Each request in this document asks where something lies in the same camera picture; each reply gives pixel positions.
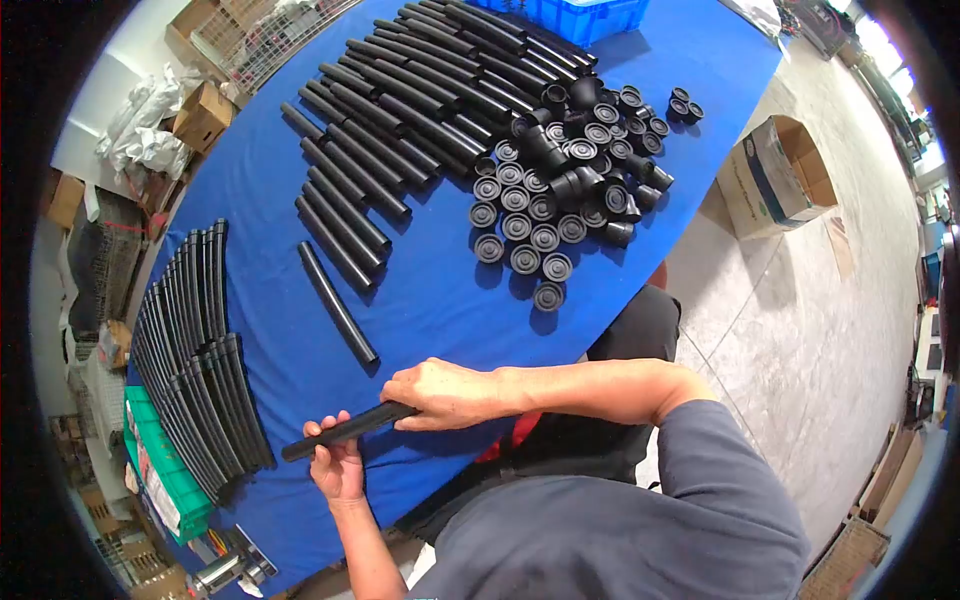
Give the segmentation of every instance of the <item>table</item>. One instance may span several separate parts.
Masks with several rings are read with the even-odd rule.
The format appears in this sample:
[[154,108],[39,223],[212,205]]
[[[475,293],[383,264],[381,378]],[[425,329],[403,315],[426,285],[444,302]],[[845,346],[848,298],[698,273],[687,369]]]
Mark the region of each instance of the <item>table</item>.
[[[541,314],[532,284],[507,268],[481,268],[469,245],[468,187],[444,180],[432,193],[407,198],[407,227],[373,219],[394,240],[387,274],[360,299],[322,258],[382,363],[365,371],[324,312],[297,255],[308,239],[293,200],[307,162],[300,136],[281,118],[283,101],[334,62],[349,37],[392,18],[403,0],[367,0],[297,53],[260,89],[199,170],[167,232],[152,277],[192,228],[229,220],[229,327],[244,341],[250,384],[271,448],[301,437],[305,420],[340,409],[360,412],[378,401],[383,382],[429,356],[491,370],[575,361],[666,257],[692,219],[721,162],[780,62],[780,52],[719,2],[657,0],[640,30],[591,48],[609,87],[635,84],[665,112],[670,89],[685,87],[707,116],[664,141],[658,163],[676,183],[663,205],[636,228],[626,251],[585,242],[558,313]],[[131,373],[130,382],[137,376]],[[421,502],[460,471],[510,425],[466,431],[367,436],[362,450],[374,513],[382,526]],[[323,497],[305,462],[261,471],[214,522],[239,522],[279,568],[263,591],[271,595],[343,556]],[[185,566],[196,565],[177,550]]]

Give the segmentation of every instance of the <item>brown cardboard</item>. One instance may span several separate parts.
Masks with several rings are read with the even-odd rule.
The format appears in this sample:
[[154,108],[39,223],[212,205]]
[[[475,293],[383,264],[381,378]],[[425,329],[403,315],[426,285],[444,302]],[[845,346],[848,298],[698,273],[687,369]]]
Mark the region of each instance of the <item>brown cardboard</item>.
[[70,175],[60,176],[54,199],[47,208],[46,217],[65,229],[73,227],[77,207],[84,201],[84,183]]
[[183,102],[174,121],[174,135],[197,152],[206,153],[220,139],[236,114],[236,106],[217,87],[204,82]]

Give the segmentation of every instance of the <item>wire mesh shelf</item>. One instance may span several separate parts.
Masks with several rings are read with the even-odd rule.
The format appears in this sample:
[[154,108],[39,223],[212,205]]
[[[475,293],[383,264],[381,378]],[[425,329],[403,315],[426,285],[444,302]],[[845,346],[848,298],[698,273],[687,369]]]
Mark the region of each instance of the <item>wire mesh shelf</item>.
[[361,0],[221,0],[190,42],[244,93]]

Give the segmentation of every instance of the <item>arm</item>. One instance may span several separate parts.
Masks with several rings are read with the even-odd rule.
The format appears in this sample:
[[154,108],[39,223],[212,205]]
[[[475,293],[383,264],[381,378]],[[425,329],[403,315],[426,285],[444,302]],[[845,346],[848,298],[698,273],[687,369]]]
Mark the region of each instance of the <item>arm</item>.
[[397,372],[384,384],[380,399],[421,410],[397,421],[397,429],[435,430],[529,411],[659,425],[681,404],[716,395],[695,372],[657,359],[478,372],[430,358]]
[[[303,426],[303,435],[320,435],[322,430],[349,418],[347,411],[340,411],[336,419],[327,417],[320,424],[308,421]],[[363,494],[363,463],[357,441],[349,440],[331,448],[318,445],[310,460],[310,476],[324,493],[337,525],[353,595],[357,600],[403,598],[407,586]]]

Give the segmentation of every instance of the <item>white wall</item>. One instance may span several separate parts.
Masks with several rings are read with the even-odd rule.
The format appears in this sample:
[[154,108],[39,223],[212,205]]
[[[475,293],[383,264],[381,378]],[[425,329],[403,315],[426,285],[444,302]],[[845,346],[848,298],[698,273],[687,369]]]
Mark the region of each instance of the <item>white wall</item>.
[[183,65],[163,41],[167,25],[189,0],[140,0],[93,65],[63,124],[50,164],[64,173],[129,197],[113,182],[113,170],[93,154],[97,139],[131,88],[147,75],[159,76],[170,62]]

